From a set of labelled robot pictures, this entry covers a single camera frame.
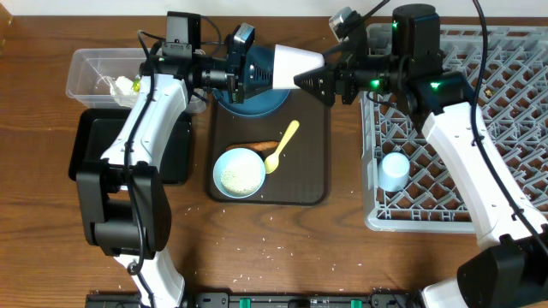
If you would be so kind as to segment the pink plastic cup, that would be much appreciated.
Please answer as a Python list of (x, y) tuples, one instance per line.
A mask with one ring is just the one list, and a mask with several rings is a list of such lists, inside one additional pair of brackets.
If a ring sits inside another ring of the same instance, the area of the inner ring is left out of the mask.
[(274, 90), (297, 89), (294, 77), (325, 64), (318, 52), (277, 44), (274, 50), (272, 88)]

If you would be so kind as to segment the colourful snack wrapper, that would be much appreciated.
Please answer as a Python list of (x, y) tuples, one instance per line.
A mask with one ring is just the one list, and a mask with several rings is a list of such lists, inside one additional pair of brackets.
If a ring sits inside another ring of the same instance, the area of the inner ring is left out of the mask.
[(137, 78), (133, 81), (132, 91), (133, 92), (139, 92), (140, 91), (140, 78)]

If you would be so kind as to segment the light blue plastic cup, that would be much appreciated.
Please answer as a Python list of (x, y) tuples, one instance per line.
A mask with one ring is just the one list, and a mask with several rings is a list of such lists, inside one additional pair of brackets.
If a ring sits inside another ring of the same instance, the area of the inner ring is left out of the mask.
[(401, 191), (408, 183), (410, 162), (400, 152), (384, 156), (378, 165), (378, 186), (386, 192)]

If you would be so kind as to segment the white paper napkin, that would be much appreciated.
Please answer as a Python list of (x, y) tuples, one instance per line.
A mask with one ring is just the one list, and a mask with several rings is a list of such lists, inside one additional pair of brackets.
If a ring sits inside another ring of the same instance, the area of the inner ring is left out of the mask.
[(119, 76), (116, 79), (109, 77), (107, 81), (110, 87), (110, 95), (118, 105), (128, 108), (135, 106), (138, 92), (134, 90), (134, 82), (131, 79)]

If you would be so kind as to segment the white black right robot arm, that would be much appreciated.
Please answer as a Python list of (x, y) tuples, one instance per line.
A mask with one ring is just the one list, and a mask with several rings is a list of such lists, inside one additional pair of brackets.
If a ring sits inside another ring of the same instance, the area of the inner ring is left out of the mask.
[(443, 66), (440, 19), (433, 6), (394, 9), (391, 51), (369, 54), (366, 17), (333, 15), (332, 64), (295, 76), (295, 84), (327, 106), (351, 104), (361, 91), (391, 93), (396, 107), (442, 158), (474, 225), (479, 254), (456, 277), (425, 287), (425, 307), (522, 307), (547, 298), (547, 221), (527, 199), (485, 123), (479, 85)]

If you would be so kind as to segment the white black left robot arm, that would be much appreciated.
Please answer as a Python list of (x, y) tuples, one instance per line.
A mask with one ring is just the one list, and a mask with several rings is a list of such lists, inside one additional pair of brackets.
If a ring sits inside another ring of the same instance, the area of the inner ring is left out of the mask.
[(200, 54), (202, 15), (167, 14), (165, 37), (144, 47), (140, 89), (121, 131), (98, 159), (76, 169), (84, 235), (132, 276), (138, 307), (183, 307), (185, 280), (167, 242), (171, 210), (160, 177), (172, 130), (196, 89), (226, 91), (240, 104), (271, 89), (272, 72), (247, 63), (255, 29), (226, 37), (223, 58)]

